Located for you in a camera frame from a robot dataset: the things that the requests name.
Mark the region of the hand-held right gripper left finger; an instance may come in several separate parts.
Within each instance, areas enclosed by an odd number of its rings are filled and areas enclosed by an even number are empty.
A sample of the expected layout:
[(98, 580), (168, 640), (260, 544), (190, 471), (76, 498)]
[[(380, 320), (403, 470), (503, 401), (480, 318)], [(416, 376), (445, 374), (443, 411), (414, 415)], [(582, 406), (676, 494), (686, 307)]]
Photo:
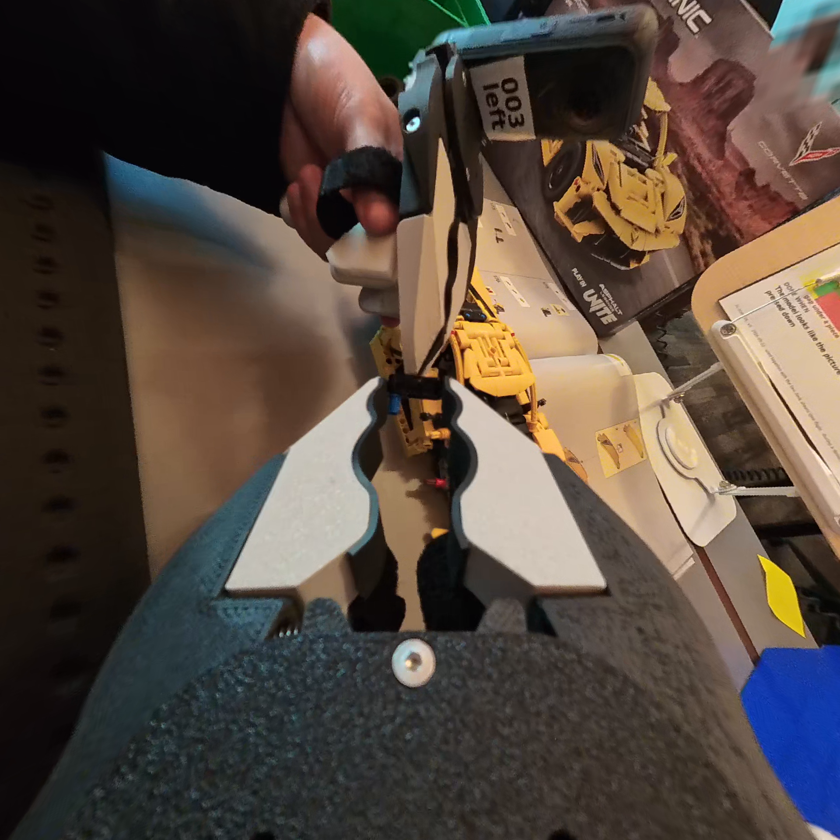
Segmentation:
[(374, 377), (289, 447), (225, 591), (303, 607), (326, 598), (363, 632), (396, 632), (405, 601), (372, 480), (388, 392)]

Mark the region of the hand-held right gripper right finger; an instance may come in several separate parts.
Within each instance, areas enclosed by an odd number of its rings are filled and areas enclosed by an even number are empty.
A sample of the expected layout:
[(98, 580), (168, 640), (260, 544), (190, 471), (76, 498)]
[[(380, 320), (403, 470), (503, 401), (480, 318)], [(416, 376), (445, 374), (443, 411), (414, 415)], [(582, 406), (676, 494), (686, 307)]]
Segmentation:
[(428, 632), (471, 632), (498, 601), (601, 596), (606, 578), (566, 500), (570, 472), (465, 385), (443, 387), (450, 525), (418, 561)]

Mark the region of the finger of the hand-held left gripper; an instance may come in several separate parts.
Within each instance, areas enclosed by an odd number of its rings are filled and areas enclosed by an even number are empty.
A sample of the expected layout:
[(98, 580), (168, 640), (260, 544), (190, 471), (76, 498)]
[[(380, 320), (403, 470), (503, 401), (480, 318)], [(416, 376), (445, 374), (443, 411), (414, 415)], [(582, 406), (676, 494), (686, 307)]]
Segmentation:
[(419, 366), (420, 375), (425, 375), (444, 351), (457, 316), (466, 301), (475, 268), (478, 222), (479, 217), (472, 217), (467, 222), (455, 220), (449, 229), (445, 254), (443, 314), (440, 325), (434, 329), (432, 345)]
[(445, 325), (448, 237), (455, 192), (448, 156), (437, 141), (434, 200), (429, 213), (402, 220), (396, 230), (397, 288), (403, 367), (420, 375)]

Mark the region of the yellow toy brick car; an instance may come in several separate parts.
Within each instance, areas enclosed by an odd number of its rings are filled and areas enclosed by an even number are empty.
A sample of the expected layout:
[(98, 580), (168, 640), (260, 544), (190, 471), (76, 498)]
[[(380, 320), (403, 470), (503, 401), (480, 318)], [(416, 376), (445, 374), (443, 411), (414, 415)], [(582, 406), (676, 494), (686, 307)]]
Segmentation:
[[(487, 288), (478, 269), (474, 269), (448, 343), (425, 376), (455, 379), (531, 439), (544, 454), (560, 457), (588, 482), (583, 463), (561, 443), (543, 412), (545, 401), (538, 398), (536, 374), (516, 333), (501, 319), (503, 312), (496, 292)], [(435, 478), (427, 483), (446, 490), (445, 457), (450, 432), (441, 400), (403, 398), (402, 412), (393, 416), (393, 425), (406, 457), (429, 455), (434, 460)]]

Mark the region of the black brick beam piece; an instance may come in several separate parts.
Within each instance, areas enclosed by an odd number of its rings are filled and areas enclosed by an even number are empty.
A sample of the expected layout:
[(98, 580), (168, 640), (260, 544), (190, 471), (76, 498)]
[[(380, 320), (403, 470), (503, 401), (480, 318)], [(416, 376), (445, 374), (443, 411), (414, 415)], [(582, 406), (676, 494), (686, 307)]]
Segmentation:
[(436, 374), (421, 376), (396, 371), (387, 379), (387, 391), (400, 398), (439, 401), (442, 399), (443, 382)]

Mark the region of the instruction booklet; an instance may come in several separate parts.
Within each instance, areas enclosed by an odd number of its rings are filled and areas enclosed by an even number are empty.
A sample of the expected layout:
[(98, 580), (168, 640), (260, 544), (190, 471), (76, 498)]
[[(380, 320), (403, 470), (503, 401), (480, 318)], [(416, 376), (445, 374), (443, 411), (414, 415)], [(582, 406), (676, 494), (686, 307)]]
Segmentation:
[(549, 424), (582, 462), (597, 495), (678, 579), (694, 552), (648, 458), (638, 453), (641, 428), (629, 366), (599, 353), (594, 330), (498, 185), (486, 187), (477, 243), (479, 278), (530, 359)]

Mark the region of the person's left forearm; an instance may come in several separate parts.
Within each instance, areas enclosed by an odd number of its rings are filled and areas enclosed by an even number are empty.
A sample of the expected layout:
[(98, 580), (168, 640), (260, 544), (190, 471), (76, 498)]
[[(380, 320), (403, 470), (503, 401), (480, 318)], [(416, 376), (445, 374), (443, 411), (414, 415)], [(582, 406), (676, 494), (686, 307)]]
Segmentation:
[(102, 151), (277, 215), (291, 69), (330, 2), (1, 3), (2, 159)]

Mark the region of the person's left hand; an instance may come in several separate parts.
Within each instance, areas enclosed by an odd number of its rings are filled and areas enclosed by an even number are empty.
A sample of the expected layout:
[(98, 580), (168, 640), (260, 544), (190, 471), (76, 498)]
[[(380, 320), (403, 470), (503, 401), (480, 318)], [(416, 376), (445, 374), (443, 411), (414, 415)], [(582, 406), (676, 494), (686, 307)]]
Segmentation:
[(297, 41), (280, 133), (288, 216), (302, 241), (326, 259), (333, 240), (317, 218), (323, 170), (345, 152), (372, 147), (403, 157), (400, 119), (355, 49), (320, 16)]

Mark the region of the green storage bin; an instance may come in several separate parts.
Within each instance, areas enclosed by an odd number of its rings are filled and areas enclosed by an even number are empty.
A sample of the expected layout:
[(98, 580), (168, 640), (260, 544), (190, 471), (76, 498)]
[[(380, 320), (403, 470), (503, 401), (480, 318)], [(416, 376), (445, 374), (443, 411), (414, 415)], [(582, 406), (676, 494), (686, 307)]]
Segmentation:
[(404, 78), (440, 33), (489, 22), (481, 1), (332, 1), (332, 25), (376, 77)]

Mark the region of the toy car box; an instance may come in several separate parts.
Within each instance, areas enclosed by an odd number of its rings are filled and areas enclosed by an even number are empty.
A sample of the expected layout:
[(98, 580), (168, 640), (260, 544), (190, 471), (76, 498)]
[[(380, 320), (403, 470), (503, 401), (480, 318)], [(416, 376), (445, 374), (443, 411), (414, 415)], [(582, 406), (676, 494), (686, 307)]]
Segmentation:
[(838, 189), (838, 112), (802, 90), (802, 72), (832, 49), (837, 19), (775, 49), (749, 2), (645, 4), (658, 42), (628, 133), (486, 148), (601, 337)]

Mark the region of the wooden sign board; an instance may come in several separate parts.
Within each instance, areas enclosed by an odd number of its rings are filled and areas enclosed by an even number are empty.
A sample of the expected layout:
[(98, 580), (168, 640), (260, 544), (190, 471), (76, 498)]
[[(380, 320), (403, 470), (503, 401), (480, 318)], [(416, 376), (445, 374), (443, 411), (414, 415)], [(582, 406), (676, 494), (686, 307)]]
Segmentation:
[[(725, 312), (720, 299), (749, 287), (754, 283), (776, 275), (802, 261), (811, 258), (838, 244), (839, 240), (839, 197), (832, 195), (789, 222), (753, 240), (749, 244), (725, 255), (704, 271), (698, 279), (691, 297), (691, 310), (710, 346), (718, 355), (718, 346), (709, 335), (716, 322), (723, 320)], [(781, 438), (768, 425), (767, 417), (748, 394), (739, 374), (732, 371), (727, 360), (723, 368), (730, 376), (737, 393), (760, 429), (766, 443), (771, 447), (780, 464), (787, 471), (794, 484), (801, 478), (788, 455)], [(804, 504), (819, 527), (836, 560), (839, 559), (838, 533), (828, 520), (817, 510), (816, 497), (810, 491), (803, 491)]]

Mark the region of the perforated grey panel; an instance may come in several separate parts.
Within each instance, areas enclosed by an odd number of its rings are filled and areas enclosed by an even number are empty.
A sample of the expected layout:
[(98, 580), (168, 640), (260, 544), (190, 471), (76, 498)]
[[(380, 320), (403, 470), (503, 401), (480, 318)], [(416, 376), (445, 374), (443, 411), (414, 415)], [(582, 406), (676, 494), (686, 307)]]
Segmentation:
[(2, 713), (38, 728), (151, 580), (103, 180), (2, 163)]

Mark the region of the yellow paper note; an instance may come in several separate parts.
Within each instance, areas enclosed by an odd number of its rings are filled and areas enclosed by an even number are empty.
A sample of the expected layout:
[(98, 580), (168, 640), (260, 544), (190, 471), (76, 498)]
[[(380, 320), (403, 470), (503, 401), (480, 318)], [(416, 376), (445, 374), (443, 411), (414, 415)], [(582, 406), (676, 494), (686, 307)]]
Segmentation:
[(792, 578), (769, 558), (759, 554), (765, 598), (773, 616), (790, 631), (806, 638), (805, 622)]

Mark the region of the white paper notice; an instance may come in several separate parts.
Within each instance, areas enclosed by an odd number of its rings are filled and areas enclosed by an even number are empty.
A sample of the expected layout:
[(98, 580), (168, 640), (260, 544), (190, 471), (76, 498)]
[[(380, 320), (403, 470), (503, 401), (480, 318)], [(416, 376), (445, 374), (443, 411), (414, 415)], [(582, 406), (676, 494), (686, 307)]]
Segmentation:
[(839, 246), (720, 299), (812, 446), (839, 469)]

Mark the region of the blue storage bin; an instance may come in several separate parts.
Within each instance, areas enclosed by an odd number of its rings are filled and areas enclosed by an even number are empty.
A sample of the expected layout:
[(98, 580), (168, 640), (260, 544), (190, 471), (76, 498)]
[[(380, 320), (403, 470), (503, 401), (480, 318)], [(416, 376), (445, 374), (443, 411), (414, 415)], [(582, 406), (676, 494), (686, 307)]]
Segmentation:
[(839, 647), (766, 649), (741, 699), (800, 815), (820, 838), (839, 838)]

